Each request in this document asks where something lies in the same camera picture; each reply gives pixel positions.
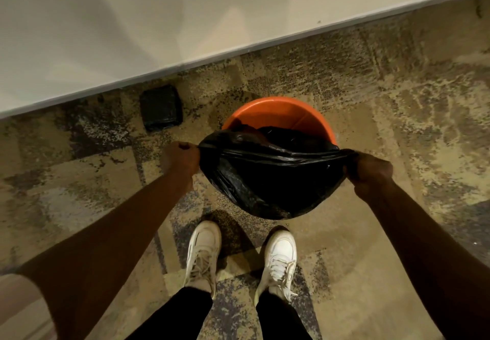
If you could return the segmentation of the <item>person's left forearm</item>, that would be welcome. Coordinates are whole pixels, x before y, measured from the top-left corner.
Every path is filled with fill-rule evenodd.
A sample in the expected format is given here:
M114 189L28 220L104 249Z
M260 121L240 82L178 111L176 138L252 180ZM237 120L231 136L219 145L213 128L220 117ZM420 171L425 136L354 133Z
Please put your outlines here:
M84 340L89 335L188 192L192 177L191 171L169 170L17 270L40 289L58 340Z

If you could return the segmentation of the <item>person's right white sneaker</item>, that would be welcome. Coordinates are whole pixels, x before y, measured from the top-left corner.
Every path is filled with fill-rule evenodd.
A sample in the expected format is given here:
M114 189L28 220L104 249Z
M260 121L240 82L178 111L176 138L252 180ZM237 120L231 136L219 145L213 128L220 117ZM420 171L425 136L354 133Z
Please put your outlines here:
M297 266L297 246L292 233L288 230L274 232L265 246L264 258L265 266L255 291L254 305L258 305L264 292L291 303L291 298L297 295L291 291Z

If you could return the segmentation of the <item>black plastic trash bag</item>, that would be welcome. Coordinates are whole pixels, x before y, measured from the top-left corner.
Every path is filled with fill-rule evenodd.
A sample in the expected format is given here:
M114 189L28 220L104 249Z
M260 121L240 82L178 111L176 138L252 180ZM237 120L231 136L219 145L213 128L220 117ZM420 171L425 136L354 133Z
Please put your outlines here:
M262 219L294 219L330 197L357 153L329 139L279 127L240 124L198 145L210 183L243 211Z

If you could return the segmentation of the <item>person's right hand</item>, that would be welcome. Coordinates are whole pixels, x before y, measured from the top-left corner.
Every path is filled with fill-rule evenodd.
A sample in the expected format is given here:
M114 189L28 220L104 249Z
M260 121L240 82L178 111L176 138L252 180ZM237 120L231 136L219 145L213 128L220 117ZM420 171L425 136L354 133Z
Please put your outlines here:
M352 184L356 195L362 200L368 200L394 183L394 169L389 161L360 151L356 153L360 153L358 164L360 182Z

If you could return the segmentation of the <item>person's white sneaker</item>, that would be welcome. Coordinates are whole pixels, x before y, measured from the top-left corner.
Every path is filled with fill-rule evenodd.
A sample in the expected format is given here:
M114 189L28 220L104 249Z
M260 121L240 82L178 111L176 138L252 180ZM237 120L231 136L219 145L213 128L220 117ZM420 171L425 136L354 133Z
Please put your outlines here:
M193 231L188 246L187 267L183 287L192 287L215 298L217 261L222 247L219 226L210 220L202 221Z
M291 303L291 298L297 295L291 291L297 266L297 246L292 233L288 230L274 232L265 246L264 258L265 266L255 291L254 305L258 305L264 292Z

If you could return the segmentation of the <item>person's left white sneaker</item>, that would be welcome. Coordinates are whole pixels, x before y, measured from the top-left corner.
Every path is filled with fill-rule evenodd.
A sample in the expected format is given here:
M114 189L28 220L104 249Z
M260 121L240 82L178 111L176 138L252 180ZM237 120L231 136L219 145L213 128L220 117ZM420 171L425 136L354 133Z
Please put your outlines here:
M219 226L210 220L202 221L193 231L188 246L187 267L183 287L192 287L215 298L217 261L222 247Z

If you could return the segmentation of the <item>person's white left sleeve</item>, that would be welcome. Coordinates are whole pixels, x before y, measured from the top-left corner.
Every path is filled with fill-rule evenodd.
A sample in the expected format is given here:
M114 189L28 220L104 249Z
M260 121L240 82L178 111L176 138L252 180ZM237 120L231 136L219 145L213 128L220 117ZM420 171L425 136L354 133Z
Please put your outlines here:
M0 276L0 340L57 340L40 289L17 274Z

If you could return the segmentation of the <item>person's black trouser leg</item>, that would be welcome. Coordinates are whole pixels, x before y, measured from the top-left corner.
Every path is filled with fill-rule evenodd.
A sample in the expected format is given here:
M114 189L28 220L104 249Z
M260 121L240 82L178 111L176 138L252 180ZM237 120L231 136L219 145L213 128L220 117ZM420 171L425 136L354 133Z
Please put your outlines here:
M126 340L197 340L212 304L210 293L181 288Z
M256 311L263 340L313 340L296 310L277 295L263 292Z

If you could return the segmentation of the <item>orange plastic bucket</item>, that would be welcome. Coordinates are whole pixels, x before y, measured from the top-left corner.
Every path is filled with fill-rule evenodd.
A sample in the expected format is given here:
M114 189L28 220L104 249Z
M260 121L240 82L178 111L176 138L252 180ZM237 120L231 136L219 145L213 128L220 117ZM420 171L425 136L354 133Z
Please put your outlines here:
M222 129L231 129L240 124L256 129L280 127L298 130L338 144L324 116L309 104L291 97L263 97L248 102L227 118Z

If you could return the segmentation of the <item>person's right black trouser leg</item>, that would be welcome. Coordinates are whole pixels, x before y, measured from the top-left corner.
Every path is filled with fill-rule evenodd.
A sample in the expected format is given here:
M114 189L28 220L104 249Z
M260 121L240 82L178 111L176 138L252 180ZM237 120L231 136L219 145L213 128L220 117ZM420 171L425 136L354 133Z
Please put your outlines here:
M313 340L296 310L277 295L263 292L256 311L263 340Z

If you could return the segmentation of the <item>white baseboard strip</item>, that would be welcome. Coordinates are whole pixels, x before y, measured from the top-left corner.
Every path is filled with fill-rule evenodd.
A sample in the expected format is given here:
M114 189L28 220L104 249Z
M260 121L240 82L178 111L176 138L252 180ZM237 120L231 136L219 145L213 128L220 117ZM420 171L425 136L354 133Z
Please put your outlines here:
M0 120L446 1L451 0L396 1L381 6L355 0L354 4L367 8L344 11L340 0L308 0L296 16L298 26L294 30L285 30L285 26L273 30L285 10L266 5L265 0L253 0L253 8L264 14L255 17L259 26L255 36L246 31L246 19L251 20L251 16L242 21L229 12L220 22L210 23L214 26L208 34L210 46L204 45L202 52L194 45L188 56L184 49L191 41L204 37L210 10L203 12L203 21L190 27L190 36L180 40L173 34L169 10L154 0L150 5L141 5L156 19L131 18L130 24L156 31L155 41L150 42L155 56L131 41L113 14L101 20L90 16L87 21L68 21L67 25L75 27L70 31L61 31L68 15L62 15L59 21L42 16L40 25L46 24L47 34L35 26L28 28L32 36L21 35L21 28L14 24L16 18L1 19Z

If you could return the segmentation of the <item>person's right forearm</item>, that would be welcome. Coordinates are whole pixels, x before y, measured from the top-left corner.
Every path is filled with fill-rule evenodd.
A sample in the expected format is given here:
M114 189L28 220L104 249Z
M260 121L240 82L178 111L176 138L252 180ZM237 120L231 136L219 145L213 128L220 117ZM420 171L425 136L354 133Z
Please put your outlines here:
M389 179L353 181L378 219L446 340L490 340L490 268L471 255Z

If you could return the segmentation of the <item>folded black plastic bag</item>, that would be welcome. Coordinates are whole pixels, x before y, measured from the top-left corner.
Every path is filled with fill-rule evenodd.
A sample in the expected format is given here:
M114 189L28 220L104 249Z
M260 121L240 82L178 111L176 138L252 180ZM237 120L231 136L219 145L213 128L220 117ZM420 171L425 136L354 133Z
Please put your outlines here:
M147 132L176 127L183 122L182 102L177 89L171 84L143 91L139 103Z

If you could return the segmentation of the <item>person's left black trouser leg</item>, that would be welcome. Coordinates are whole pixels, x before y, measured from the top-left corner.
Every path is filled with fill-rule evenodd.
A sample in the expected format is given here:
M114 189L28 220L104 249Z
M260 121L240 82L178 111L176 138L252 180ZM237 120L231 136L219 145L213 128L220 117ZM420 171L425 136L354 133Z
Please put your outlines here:
M210 293L181 288L126 340L197 340L212 304Z

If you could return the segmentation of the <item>person's left hand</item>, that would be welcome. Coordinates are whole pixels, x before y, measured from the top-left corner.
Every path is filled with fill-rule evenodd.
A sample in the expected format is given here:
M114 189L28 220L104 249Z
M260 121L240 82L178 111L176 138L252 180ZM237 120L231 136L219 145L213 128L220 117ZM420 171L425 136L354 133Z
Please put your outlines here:
M171 142L162 149L160 168L163 175L174 173L177 179L192 186L193 176L199 172L199 160L179 160L175 157L175 143Z

